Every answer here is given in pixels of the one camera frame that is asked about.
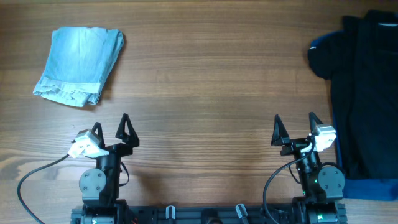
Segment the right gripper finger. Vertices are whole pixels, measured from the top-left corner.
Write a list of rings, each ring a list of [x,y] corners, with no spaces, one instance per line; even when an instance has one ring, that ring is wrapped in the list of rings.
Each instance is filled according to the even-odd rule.
[[[323,127],[323,122],[318,118],[318,116],[314,112],[310,112],[308,114],[308,117],[310,122],[310,133],[320,134],[320,128]]]
[[[271,138],[272,146],[286,146],[290,143],[289,134],[279,115],[274,116],[274,130]]]

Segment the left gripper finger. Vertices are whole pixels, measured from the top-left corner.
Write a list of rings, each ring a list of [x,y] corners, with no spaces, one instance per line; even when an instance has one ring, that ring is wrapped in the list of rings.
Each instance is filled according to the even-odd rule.
[[[130,147],[139,147],[139,137],[132,126],[128,114],[124,113],[122,115],[115,137]]]
[[[100,147],[100,148],[105,148],[105,143],[104,143],[104,137],[103,137],[103,131],[102,131],[101,123],[96,122],[96,123],[93,125],[93,127],[92,127],[92,131],[93,131],[96,135],[98,135],[98,137],[99,137],[99,140],[100,140],[100,142],[99,142],[99,147]]]

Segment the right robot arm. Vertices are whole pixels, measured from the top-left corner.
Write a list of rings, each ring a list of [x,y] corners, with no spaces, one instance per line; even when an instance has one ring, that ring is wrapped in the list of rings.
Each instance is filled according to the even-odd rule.
[[[281,156],[294,159],[277,169],[266,182],[263,190],[263,207],[266,217],[274,223],[334,223],[348,222],[343,198],[345,173],[334,162],[322,163],[319,153],[329,148],[336,139],[333,126],[323,124],[311,112],[308,114],[310,132],[304,138],[292,139],[279,115],[274,117],[274,130],[271,145],[280,146]],[[266,202],[267,189],[273,178],[285,168],[296,166],[303,195],[294,197],[287,210],[269,207]]]

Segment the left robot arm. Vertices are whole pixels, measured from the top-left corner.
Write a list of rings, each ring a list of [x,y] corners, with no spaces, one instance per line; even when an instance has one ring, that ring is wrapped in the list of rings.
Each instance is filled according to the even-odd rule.
[[[105,150],[106,154],[96,157],[96,167],[80,177],[83,206],[81,210],[72,211],[70,223],[136,224],[138,218],[127,202],[119,199],[119,188],[127,184],[120,183],[120,173],[127,170],[121,158],[132,155],[133,149],[140,145],[129,115],[122,115],[115,135],[121,140],[118,144],[105,146],[101,124],[95,123],[93,128],[99,134],[99,148]]]

